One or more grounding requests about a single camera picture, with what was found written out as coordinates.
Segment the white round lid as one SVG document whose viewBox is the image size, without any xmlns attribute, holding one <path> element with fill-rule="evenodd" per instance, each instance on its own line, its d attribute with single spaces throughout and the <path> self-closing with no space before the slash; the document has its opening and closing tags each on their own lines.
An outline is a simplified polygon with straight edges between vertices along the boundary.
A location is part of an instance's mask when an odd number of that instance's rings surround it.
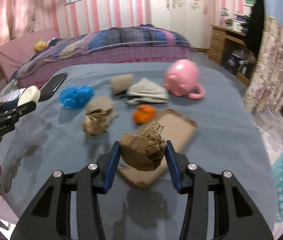
<svg viewBox="0 0 283 240">
<path fill-rule="evenodd" d="M 35 85 L 26 88 L 18 99 L 17 106 L 22 106 L 28 102 L 37 103 L 40 99 L 41 91 Z"/>
</svg>

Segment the blue plastic bag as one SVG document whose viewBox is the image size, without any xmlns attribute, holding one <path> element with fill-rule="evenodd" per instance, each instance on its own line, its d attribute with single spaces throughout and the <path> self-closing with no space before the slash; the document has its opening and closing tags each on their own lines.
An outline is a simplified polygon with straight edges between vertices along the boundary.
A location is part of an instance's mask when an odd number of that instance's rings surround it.
<svg viewBox="0 0 283 240">
<path fill-rule="evenodd" d="M 59 95 L 59 101 L 64 107 L 77 110 L 85 107 L 93 97 L 95 89 L 90 86 L 68 86 Z"/>
</svg>

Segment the orange peel piece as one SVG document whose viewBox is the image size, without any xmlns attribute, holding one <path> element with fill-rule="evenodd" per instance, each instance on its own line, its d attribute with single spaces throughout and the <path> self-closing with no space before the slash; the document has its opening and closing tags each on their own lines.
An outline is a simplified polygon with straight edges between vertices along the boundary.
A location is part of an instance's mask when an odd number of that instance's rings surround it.
<svg viewBox="0 0 283 240">
<path fill-rule="evenodd" d="M 149 122 L 156 115 L 156 108 L 151 105 L 140 105 L 133 113 L 135 124 L 142 125 Z"/>
</svg>

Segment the beige cloth pouch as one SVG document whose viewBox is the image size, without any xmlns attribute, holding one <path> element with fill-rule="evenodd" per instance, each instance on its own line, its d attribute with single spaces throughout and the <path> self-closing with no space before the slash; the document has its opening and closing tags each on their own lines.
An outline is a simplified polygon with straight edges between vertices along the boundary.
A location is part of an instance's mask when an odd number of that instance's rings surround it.
<svg viewBox="0 0 283 240">
<path fill-rule="evenodd" d="M 131 85 L 126 92 L 126 103 L 138 105 L 140 103 L 167 103 L 168 91 L 159 84 L 142 78 L 139 82 Z"/>
</svg>

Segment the black phone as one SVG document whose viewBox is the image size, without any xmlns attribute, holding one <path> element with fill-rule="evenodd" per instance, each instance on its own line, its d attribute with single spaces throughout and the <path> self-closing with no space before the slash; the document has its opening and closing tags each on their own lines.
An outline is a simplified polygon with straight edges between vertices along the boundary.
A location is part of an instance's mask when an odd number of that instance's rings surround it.
<svg viewBox="0 0 283 240">
<path fill-rule="evenodd" d="M 58 75 L 53 76 L 42 88 L 41 88 L 41 95 L 39 101 L 46 101 L 50 99 L 55 92 L 58 90 L 60 85 L 65 81 L 67 78 L 67 73 L 61 73 Z"/>
</svg>

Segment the pink headboard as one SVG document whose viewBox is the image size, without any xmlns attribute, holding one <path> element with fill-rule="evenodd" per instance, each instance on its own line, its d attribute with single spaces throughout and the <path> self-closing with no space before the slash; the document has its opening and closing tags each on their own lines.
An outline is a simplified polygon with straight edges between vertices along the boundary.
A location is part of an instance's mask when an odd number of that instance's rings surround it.
<svg viewBox="0 0 283 240">
<path fill-rule="evenodd" d="M 49 41 L 59 38 L 55 28 L 42 29 L 13 39 L 0 46 L 0 64 L 6 80 L 22 65 L 35 55 L 35 44 L 38 41 Z"/>
</svg>

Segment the yellow duck plush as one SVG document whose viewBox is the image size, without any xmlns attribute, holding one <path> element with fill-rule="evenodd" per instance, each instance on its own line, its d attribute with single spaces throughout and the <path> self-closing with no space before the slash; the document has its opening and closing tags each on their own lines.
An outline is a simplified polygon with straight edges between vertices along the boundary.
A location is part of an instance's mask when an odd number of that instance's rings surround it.
<svg viewBox="0 0 283 240">
<path fill-rule="evenodd" d="M 49 46 L 49 43 L 48 42 L 45 42 L 43 40 L 40 40 L 38 41 L 36 44 L 35 44 L 35 51 L 38 53 L 44 49 L 46 49 L 47 47 Z"/>
</svg>

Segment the tan phone case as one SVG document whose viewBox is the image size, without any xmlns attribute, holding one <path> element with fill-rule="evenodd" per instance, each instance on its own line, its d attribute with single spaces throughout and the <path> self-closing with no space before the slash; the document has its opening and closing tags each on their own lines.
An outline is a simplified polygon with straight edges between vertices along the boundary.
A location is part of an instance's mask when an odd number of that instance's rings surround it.
<svg viewBox="0 0 283 240">
<path fill-rule="evenodd" d="M 166 142 L 170 141 L 175 151 L 179 153 L 183 153 L 184 148 L 189 144 L 197 129 L 197 123 L 194 120 L 174 109 L 167 108 L 159 111 L 150 122 L 143 124 L 133 134 L 139 134 L 153 121 L 160 123 L 164 127 L 161 137 Z M 152 185 L 166 170 L 167 162 L 165 157 L 163 157 L 161 164 L 154 171 L 138 171 L 125 162 L 118 167 L 119 173 L 137 187 L 148 187 Z"/>
</svg>

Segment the pink pig mug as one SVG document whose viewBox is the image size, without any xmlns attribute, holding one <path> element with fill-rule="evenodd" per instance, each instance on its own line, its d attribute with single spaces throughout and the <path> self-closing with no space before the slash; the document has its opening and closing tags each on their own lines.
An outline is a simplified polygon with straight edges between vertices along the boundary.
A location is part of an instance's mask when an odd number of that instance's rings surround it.
<svg viewBox="0 0 283 240">
<path fill-rule="evenodd" d="M 192 100 L 201 100 L 205 88 L 199 84 L 198 66 L 190 60 L 174 62 L 165 73 L 164 87 L 174 96 L 186 96 Z"/>
</svg>

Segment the black box under desk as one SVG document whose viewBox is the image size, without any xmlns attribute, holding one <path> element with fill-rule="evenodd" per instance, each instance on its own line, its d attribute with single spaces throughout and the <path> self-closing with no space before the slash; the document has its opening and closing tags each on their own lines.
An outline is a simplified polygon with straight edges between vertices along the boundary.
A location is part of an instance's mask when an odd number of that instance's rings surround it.
<svg viewBox="0 0 283 240">
<path fill-rule="evenodd" d="M 236 75 L 240 62 L 242 61 L 241 57 L 237 54 L 230 54 L 225 65 L 225 69 L 233 75 Z"/>
</svg>

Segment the floral curtain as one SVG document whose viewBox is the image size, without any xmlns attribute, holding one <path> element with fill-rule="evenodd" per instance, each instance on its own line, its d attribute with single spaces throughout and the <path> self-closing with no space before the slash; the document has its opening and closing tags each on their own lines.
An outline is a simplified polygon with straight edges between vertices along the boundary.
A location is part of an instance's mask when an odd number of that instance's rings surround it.
<svg viewBox="0 0 283 240">
<path fill-rule="evenodd" d="M 283 25 L 274 17 L 265 17 L 261 48 L 243 103 L 250 113 L 279 112 L 283 107 Z"/>
</svg>

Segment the bed with patchwork quilt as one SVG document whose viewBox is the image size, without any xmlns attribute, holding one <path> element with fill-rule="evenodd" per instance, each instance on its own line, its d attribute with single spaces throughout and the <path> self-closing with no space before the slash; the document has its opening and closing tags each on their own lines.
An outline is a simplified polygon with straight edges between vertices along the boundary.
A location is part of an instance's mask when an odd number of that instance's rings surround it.
<svg viewBox="0 0 283 240">
<path fill-rule="evenodd" d="M 55 38 L 11 76 L 19 86 L 42 87 L 58 70 L 77 64 L 172 62 L 187 59 L 190 42 L 151 24 L 110 28 L 74 38 Z"/>
</svg>

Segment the wooden desk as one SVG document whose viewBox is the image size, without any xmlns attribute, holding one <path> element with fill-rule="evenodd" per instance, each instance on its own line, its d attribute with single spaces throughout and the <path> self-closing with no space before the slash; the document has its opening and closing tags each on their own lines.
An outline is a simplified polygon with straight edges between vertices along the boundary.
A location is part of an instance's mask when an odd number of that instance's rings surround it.
<svg viewBox="0 0 283 240">
<path fill-rule="evenodd" d="M 242 61 L 234 76 L 248 86 L 255 68 L 256 58 L 255 54 L 246 47 L 244 40 L 244 33 L 213 25 L 209 59 L 225 69 L 230 54 L 240 56 Z"/>
</svg>

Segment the black hanging coat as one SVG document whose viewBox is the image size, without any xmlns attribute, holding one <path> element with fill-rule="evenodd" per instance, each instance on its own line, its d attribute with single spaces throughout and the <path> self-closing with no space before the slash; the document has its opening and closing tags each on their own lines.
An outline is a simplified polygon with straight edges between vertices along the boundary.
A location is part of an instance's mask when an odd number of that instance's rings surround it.
<svg viewBox="0 0 283 240">
<path fill-rule="evenodd" d="M 245 36 L 245 44 L 249 51 L 258 57 L 264 28 L 264 0 L 256 0 L 252 7 L 248 32 Z"/>
</svg>

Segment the white wardrobe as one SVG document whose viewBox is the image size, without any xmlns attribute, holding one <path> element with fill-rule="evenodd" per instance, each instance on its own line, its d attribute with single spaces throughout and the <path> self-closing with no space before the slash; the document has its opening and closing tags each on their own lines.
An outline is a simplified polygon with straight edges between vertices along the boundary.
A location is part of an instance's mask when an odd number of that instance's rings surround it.
<svg viewBox="0 0 283 240">
<path fill-rule="evenodd" d="M 150 0 L 151 23 L 183 35 L 196 49 L 209 49 L 214 0 Z"/>
</svg>

